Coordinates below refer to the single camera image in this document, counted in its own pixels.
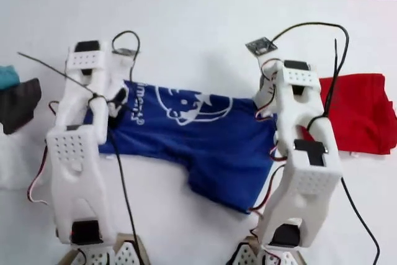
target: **white surface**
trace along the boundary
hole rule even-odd
[[[0,189],[26,189],[37,173],[44,145],[40,146],[26,133],[29,126],[5,135],[0,124]],[[36,185],[47,180],[48,173],[44,173]]]
[[[137,81],[250,97],[259,87],[259,72],[246,42],[298,22],[337,22],[350,33],[342,74],[382,72],[389,98],[397,101],[393,0],[0,0],[0,8],[1,64],[15,65],[21,80],[38,76],[42,84],[43,117],[33,120],[30,131],[39,141],[53,125],[47,102],[61,97],[65,81],[16,51],[63,70],[69,44],[110,40],[125,29],[142,41]],[[335,36],[341,53],[343,34],[328,28],[295,29],[277,45],[283,57],[305,60],[318,67],[320,77],[331,76]],[[123,166],[136,227],[154,265],[224,264],[256,224],[255,215],[192,193],[180,166],[140,157],[124,157]],[[379,264],[390,264],[397,242],[396,151],[384,157],[343,155],[342,166],[357,208],[380,242]],[[128,233],[116,160],[103,160],[102,170],[117,228]],[[375,247],[342,191],[338,186],[325,227],[305,254],[309,264],[372,263]],[[4,264],[54,264],[68,249],[55,237],[51,213],[26,202],[24,192],[0,192],[0,217]]]

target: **black object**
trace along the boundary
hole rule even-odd
[[[300,243],[300,230],[297,225],[284,223],[274,232],[270,245],[294,248]]]
[[[111,129],[111,130],[115,130],[121,123],[122,120],[124,119],[124,115],[127,111],[126,107],[122,107],[117,116],[116,117],[111,117],[109,116],[108,120],[107,120],[107,126]]]
[[[293,143],[295,150],[307,152],[311,166],[324,166],[323,154],[326,150],[322,142],[296,139]]]
[[[125,186],[124,172],[123,172],[122,160],[120,158],[120,152],[118,150],[118,146],[117,146],[117,143],[116,143],[115,138],[113,136],[113,133],[112,133],[112,131],[110,129],[107,130],[107,135],[108,135],[109,140],[110,140],[110,142],[111,142],[111,144],[112,144],[112,146],[114,148],[114,152],[116,154],[117,163],[118,163],[118,169],[120,170],[120,178],[122,180],[122,187],[123,187],[125,205],[127,205],[127,211],[128,211],[128,216],[130,217],[130,223],[131,223],[131,227],[132,227],[132,233],[133,233],[133,236],[134,236],[134,242],[136,243],[135,251],[136,251],[136,254],[137,254],[138,259],[139,259],[139,264],[144,264],[144,262],[142,260],[142,257],[141,257],[140,248],[139,248],[139,245],[138,245],[138,236],[136,234],[134,219],[132,217],[131,206],[130,206],[130,202],[129,202],[128,194],[127,194],[127,187]]]
[[[363,225],[363,227],[365,228],[365,231],[367,231],[367,233],[370,235],[370,237],[371,237],[373,243],[375,244],[375,246],[376,246],[376,248],[377,248],[377,254],[375,255],[375,259],[373,260],[373,263],[372,263],[373,265],[376,265],[376,263],[378,262],[379,256],[380,256],[380,247],[379,247],[379,243],[378,243],[377,239],[375,238],[375,236],[372,234],[372,232],[371,232],[371,230],[369,229],[369,227],[367,226],[367,224],[365,223],[364,219],[361,217],[361,214],[360,214],[359,211],[357,210],[357,207],[354,205],[353,199],[352,199],[352,197],[350,196],[350,192],[349,192],[349,190],[347,189],[346,182],[345,182],[345,179],[344,179],[343,177],[341,178],[341,182],[342,182],[343,189],[345,190],[347,199],[349,200],[350,205],[352,206],[352,208],[353,208],[353,210],[354,210],[354,213],[355,213],[356,216],[359,218],[360,223],[361,223],[361,224]]]
[[[92,68],[86,68],[84,70],[81,70],[81,72],[83,73],[83,75],[85,76],[90,76],[92,75]]]
[[[88,40],[86,42],[79,42],[74,48],[74,52],[87,52],[100,50],[99,42],[97,40]]]
[[[246,43],[247,49],[255,56],[261,56],[268,54],[271,51],[277,50],[277,46],[274,45],[268,38],[262,37],[253,42]]]
[[[37,78],[0,91],[0,122],[6,135],[14,133],[33,119],[33,111],[42,98]]]
[[[71,242],[76,245],[94,245],[103,243],[100,238],[97,220],[84,220],[72,224]]]
[[[68,125],[66,127],[66,130],[77,130],[79,127],[80,127],[80,124]]]
[[[285,60],[284,66],[286,68],[293,68],[295,70],[302,70],[302,71],[310,70],[308,64],[303,61]],[[292,92],[294,96],[301,96],[304,89],[305,89],[304,86],[292,85]]]

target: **blue cloth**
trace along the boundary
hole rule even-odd
[[[114,130],[121,154],[182,164],[193,191],[240,212],[255,204],[272,166],[275,123],[256,121],[251,99],[126,84],[134,113]],[[114,153],[109,140],[99,151]]]
[[[19,76],[12,65],[0,66],[0,90],[19,84]]]

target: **wire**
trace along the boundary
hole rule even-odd
[[[372,241],[374,242],[375,246],[377,247],[377,254],[375,255],[375,259],[373,260],[373,265],[376,265],[376,263],[378,262],[378,259],[379,259],[379,255],[380,255],[380,247],[379,247],[378,241],[375,238],[375,236],[372,234],[371,230],[369,229],[369,227],[365,223],[364,219],[361,217],[361,214],[357,210],[357,207],[354,205],[353,199],[350,196],[349,190],[347,189],[347,186],[346,186],[346,183],[345,183],[345,179],[343,177],[341,178],[341,182],[342,182],[343,189],[345,190],[346,196],[347,196],[347,198],[348,198],[348,200],[350,202],[350,205],[352,206],[352,208],[354,210],[354,213],[359,218],[361,224],[364,226],[365,230],[370,235]]]
[[[40,167],[39,167],[39,169],[38,169],[38,172],[37,172],[36,176],[33,178],[33,181],[30,183],[30,186],[29,186],[28,189],[27,189],[27,199],[28,199],[28,201],[31,202],[31,203],[43,203],[43,204],[49,206],[49,204],[48,204],[47,201],[44,201],[44,200],[35,200],[35,199],[33,199],[33,195],[32,195],[33,189],[35,188],[35,185],[36,185],[36,183],[37,183],[39,177],[42,175],[42,173],[43,173],[43,171],[44,171],[44,165],[45,165],[45,161],[46,161],[46,159],[47,159],[47,153],[48,153],[48,147],[45,146],[44,152],[43,152],[43,157],[42,157],[42,162],[41,162],[41,164],[40,164]]]
[[[115,138],[113,136],[113,133],[109,129],[108,129],[108,135],[109,135],[109,140],[110,140],[110,142],[111,142],[111,144],[112,144],[112,146],[114,148],[114,152],[115,152],[116,157],[117,157],[118,168],[120,170],[120,177],[121,177],[121,180],[122,180],[122,187],[123,187],[125,203],[127,205],[128,216],[130,217],[133,237],[134,237],[134,241],[135,241],[135,244],[136,244],[135,245],[136,254],[138,255],[138,259],[139,259],[140,264],[144,264],[143,260],[142,260],[142,257],[141,257],[140,249],[139,249],[138,237],[136,236],[135,224],[134,224],[134,219],[132,217],[131,207],[130,207],[128,194],[127,194],[127,188],[125,186],[124,172],[123,172],[122,161],[121,161],[121,158],[120,158],[120,152],[118,150],[118,146],[116,144],[116,141],[115,141]]]
[[[311,127],[311,125],[313,124],[313,122],[314,122],[316,119],[319,119],[319,118],[322,118],[322,117],[328,117],[329,108],[330,108],[330,106],[331,106],[332,95],[333,95],[333,93],[334,93],[335,84],[336,84],[336,81],[337,81],[337,77],[338,77],[338,75],[339,75],[339,72],[341,71],[342,66],[343,66],[343,64],[344,64],[344,62],[345,62],[345,59],[346,59],[346,54],[347,54],[347,49],[348,49],[348,47],[349,47],[349,40],[350,40],[350,38],[349,38],[349,33],[347,32],[347,30],[346,30],[343,26],[341,26],[341,25],[339,25],[339,24],[326,23],[326,22],[305,22],[305,23],[295,24],[295,25],[290,26],[290,27],[288,27],[287,29],[281,31],[281,33],[277,34],[277,35],[271,40],[271,43],[274,43],[274,41],[276,41],[278,38],[280,38],[280,37],[281,37],[283,34],[285,34],[286,32],[288,32],[288,31],[290,31],[290,30],[292,30],[292,29],[294,29],[294,28],[301,27],[301,26],[306,26],[306,25],[322,25],[322,26],[335,27],[335,28],[341,29],[341,30],[343,31],[345,37],[346,37],[346,40],[345,40],[345,47],[344,47],[344,50],[343,50],[341,62],[339,63],[338,66],[337,66],[337,42],[336,42],[336,39],[334,40],[334,46],[335,46],[334,76],[333,76],[333,78],[332,78],[331,86],[330,86],[329,91],[328,91],[327,96],[326,96],[326,101],[325,101],[325,104],[324,104],[324,113],[323,113],[322,115],[316,116],[316,117],[314,117],[313,119],[310,120],[310,122],[309,122],[309,124],[308,124],[308,126],[307,126],[307,128],[306,128],[307,130],[309,130],[310,127]]]
[[[258,238],[258,235],[254,232],[255,231],[255,229],[256,228],[253,228],[253,229],[250,229],[250,234],[253,236],[253,237],[255,237],[256,238],[256,240],[259,242],[259,238]]]
[[[273,172],[272,176],[270,177],[269,186],[268,186],[268,188],[267,188],[266,195],[265,195],[263,201],[262,201],[257,207],[252,207],[252,208],[248,209],[249,211],[259,210],[259,209],[261,209],[263,206],[265,206],[267,200],[269,199],[270,192],[271,192],[271,190],[272,190],[272,184],[273,184],[273,179],[274,179],[274,177],[275,177],[275,174],[277,173],[277,171],[278,171],[279,169],[284,168],[284,166],[285,166],[284,164],[281,165],[281,166],[279,166],[279,167]]]
[[[341,29],[343,31],[343,33],[345,34],[346,37],[346,41],[345,41],[345,47],[343,50],[343,54],[342,54],[342,58],[341,58],[341,62],[339,63],[339,65],[337,64],[337,60],[338,60],[338,55],[337,55],[337,40],[336,38],[334,39],[334,51],[335,51],[335,59],[334,59],[334,74],[332,77],[332,81],[331,81],[331,86],[329,87],[329,91],[327,93],[326,96],[326,100],[324,103],[324,113],[322,115],[313,117],[310,121],[309,124],[307,126],[307,131],[309,131],[310,127],[312,126],[313,122],[316,119],[322,118],[322,117],[328,117],[329,115],[329,110],[331,108],[331,102],[332,102],[332,97],[334,94],[334,89],[335,89],[335,85],[336,85],[336,81],[337,81],[337,77],[339,76],[339,73],[342,69],[342,66],[345,62],[345,58],[346,58],[346,54],[347,54],[347,49],[349,47],[349,33],[347,32],[347,30],[338,24],[332,24],[332,23],[324,23],[324,22],[306,22],[306,23],[300,23],[294,26],[291,26],[285,30],[283,30],[281,33],[279,33],[278,35],[276,35],[271,42],[274,42],[275,40],[277,40],[279,37],[281,37],[285,32],[288,32],[289,30],[295,28],[295,27],[299,27],[299,26],[304,26],[304,25],[325,25],[325,26],[331,26],[331,27],[337,27],[339,29]],[[342,186],[343,189],[345,190],[346,196],[356,214],[356,216],[359,218],[361,224],[364,226],[365,230],[367,231],[367,233],[370,235],[371,239],[373,240],[376,248],[377,248],[377,254],[375,255],[375,259],[373,261],[373,265],[376,265],[376,263],[378,262],[378,258],[380,255],[380,247],[378,244],[377,239],[374,237],[374,235],[372,234],[371,230],[369,229],[369,227],[367,226],[367,224],[364,222],[364,219],[361,217],[359,211],[357,210],[356,206],[354,205],[353,199],[350,196],[349,190],[347,189],[346,183],[344,178],[341,178],[341,182],[342,182]]]
[[[131,65],[131,67],[130,67],[130,76],[129,76],[129,78],[130,78],[130,82],[132,83],[132,71],[133,71],[133,69],[134,69],[134,67],[135,67],[136,57],[138,56],[138,54],[139,54],[139,52],[140,52],[140,50],[141,50],[141,40],[140,40],[138,34],[137,34],[136,32],[134,32],[134,31],[132,31],[132,30],[125,30],[125,31],[120,32],[120,33],[117,34],[117,35],[113,38],[113,40],[112,40],[112,50],[113,50],[113,52],[116,53],[116,54],[123,55],[123,56],[130,56],[130,55],[126,55],[125,53],[121,52],[120,49],[116,49],[116,48],[114,47],[115,41],[116,41],[119,37],[121,37],[122,35],[124,35],[124,34],[133,34],[133,35],[136,37],[136,41],[138,42],[138,45],[136,46],[135,54],[134,54],[134,56],[133,56],[133,58],[132,58],[132,65]]]
[[[59,104],[59,103],[60,103],[60,102],[58,102],[58,101],[50,101],[50,102],[48,103],[48,108],[50,108],[52,114],[56,115],[55,109],[52,107],[52,104]]]
[[[284,61],[283,61],[282,59],[280,59],[280,58],[271,58],[271,59],[268,59],[268,60],[266,60],[265,62],[263,62],[263,64],[261,64],[261,73],[262,73],[263,77],[264,77],[266,80],[268,80],[268,81],[270,81],[270,79],[265,75],[265,72],[264,72],[263,67],[266,65],[266,63],[271,62],[271,61],[281,61],[281,62],[284,62]]]
[[[262,119],[262,118],[259,117],[259,115],[262,113],[262,111],[263,111],[266,107],[268,107],[268,106],[272,103],[272,101],[274,100],[274,97],[275,97],[275,85],[273,85],[273,93],[272,93],[272,97],[270,98],[270,101],[267,102],[267,103],[264,104],[262,107],[260,107],[260,108],[258,108],[258,109],[256,110],[256,112],[255,112],[255,119],[256,119],[256,120],[258,120],[258,121],[261,121],[261,120],[268,120],[267,117],[264,117],[264,118]]]
[[[85,252],[83,252],[83,250],[81,248],[78,248],[77,250],[83,255],[83,257],[84,257],[83,265],[86,265],[87,264],[87,255],[85,254]]]
[[[270,151],[269,151],[270,158],[272,159],[272,161],[286,161],[288,156],[276,157],[273,155],[273,153],[277,149],[277,144],[278,144],[278,142],[273,146],[272,149],[270,149]]]
[[[40,64],[43,65],[43,66],[46,66],[46,67],[49,68],[50,70],[53,70],[54,72],[60,74],[62,77],[66,78],[66,79],[69,79],[70,81],[75,82],[77,85],[80,85],[80,86],[83,87],[85,90],[88,90],[89,92],[91,92],[92,94],[94,94],[94,91],[92,91],[91,89],[89,89],[87,86],[85,86],[85,85],[83,85],[82,83],[80,83],[79,81],[77,81],[77,80],[75,80],[75,79],[69,77],[67,74],[64,74],[64,73],[62,73],[61,71],[58,71],[56,68],[54,68],[53,66],[50,66],[50,65],[46,64],[44,61],[39,60],[39,59],[34,58],[34,57],[31,57],[31,56],[26,55],[26,54],[23,54],[23,53],[21,53],[21,52],[17,52],[17,53],[18,53],[20,56],[23,56],[23,57],[25,57],[25,58],[31,59],[31,60],[33,60],[33,61],[36,61],[36,62],[40,63]]]

